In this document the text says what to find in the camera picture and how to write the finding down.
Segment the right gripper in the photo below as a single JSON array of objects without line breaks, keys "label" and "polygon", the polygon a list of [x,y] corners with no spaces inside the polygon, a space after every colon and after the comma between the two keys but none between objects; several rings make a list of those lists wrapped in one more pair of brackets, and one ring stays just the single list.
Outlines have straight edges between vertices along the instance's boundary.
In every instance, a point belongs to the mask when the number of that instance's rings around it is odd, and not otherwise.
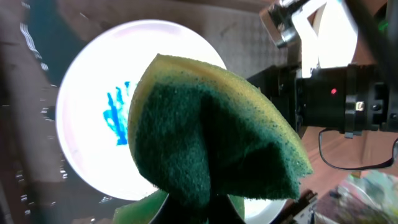
[{"label": "right gripper", "polygon": [[[299,41],[292,22],[308,0],[279,0],[259,13],[278,49]],[[315,68],[308,78],[298,65],[271,66],[248,82],[274,104],[302,136],[307,126],[335,130],[348,136],[362,131],[397,132],[397,90],[375,65]]]}]

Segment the green yellow sponge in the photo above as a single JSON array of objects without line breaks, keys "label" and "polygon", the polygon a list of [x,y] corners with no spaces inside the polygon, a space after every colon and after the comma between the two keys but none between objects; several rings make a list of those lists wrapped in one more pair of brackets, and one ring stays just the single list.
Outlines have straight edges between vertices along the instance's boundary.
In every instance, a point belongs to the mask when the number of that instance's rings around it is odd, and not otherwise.
[{"label": "green yellow sponge", "polygon": [[297,199],[313,172],[298,134],[247,80],[155,56],[132,97],[127,138],[156,192],[116,209],[115,223],[242,223],[244,199]]}]

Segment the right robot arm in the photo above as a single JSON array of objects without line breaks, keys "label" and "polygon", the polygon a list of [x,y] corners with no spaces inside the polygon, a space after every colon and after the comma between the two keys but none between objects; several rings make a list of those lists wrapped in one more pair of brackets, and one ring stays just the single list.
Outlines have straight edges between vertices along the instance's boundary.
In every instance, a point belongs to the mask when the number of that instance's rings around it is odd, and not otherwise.
[{"label": "right robot arm", "polygon": [[300,136],[307,126],[346,138],[397,131],[397,53],[363,4],[347,5],[375,64],[313,68],[308,78],[303,64],[271,66],[248,78]]}]

